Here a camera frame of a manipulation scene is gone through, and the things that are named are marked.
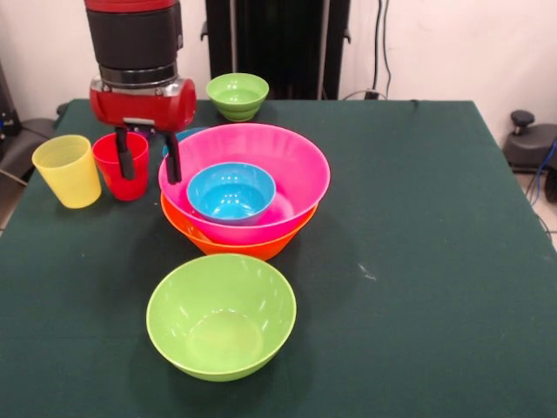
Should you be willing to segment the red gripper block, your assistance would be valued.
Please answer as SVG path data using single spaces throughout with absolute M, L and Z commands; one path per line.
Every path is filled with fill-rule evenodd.
M 99 121 L 116 126 L 117 157 L 124 179 L 135 178 L 132 153 L 127 145 L 130 130 L 124 126 L 144 125 L 164 131 L 167 178 L 170 184 L 181 182 L 179 147 L 174 132 L 182 131 L 194 119 L 197 96 L 191 79 L 178 78 L 162 87 L 126 90 L 110 87 L 96 77 L 90 85 L 90 103 Z

